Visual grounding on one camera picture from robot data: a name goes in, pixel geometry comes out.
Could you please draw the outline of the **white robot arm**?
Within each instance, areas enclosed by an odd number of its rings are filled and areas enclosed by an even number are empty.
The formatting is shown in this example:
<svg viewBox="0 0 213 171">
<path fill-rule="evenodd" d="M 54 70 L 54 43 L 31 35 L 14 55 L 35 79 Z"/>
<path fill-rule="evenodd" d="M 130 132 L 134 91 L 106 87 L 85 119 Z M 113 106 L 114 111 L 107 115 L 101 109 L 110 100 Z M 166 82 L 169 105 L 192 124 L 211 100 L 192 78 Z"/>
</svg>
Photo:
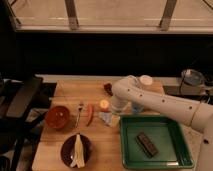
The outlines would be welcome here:
<svg viewBox="0 0 213 171">
<path fill-rule="evenodd" d="M 110 108 L 121 113 L 128 102 L 134 102 L 191 127 L 203 134 L 195 171 L 213 171 L 213 105 L 138 87 L 135 76 L 126 76 L 112 85 Z"/>
</svg>

